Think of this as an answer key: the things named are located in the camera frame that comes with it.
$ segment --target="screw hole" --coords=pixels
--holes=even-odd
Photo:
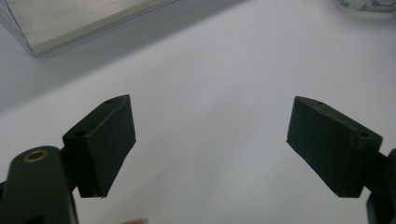
[[[35,216],[29,218],[24,224],[44,224],[46,218],[44,216]]]
[[[368,137],[368,136],[370,136],[368,133],[360,133],[359,134],[361,137]]]
[[[47,150],[36,150],[26,155],[23,160],[25,162],[41,161],[49,155]]]
[[[85,132],[85,131],[79,131],[79,132],[76,132],[76,133],[75,133],[75,137],[81,137],[81,136],[84,136],[86,133],[87,133],[87,132]]]

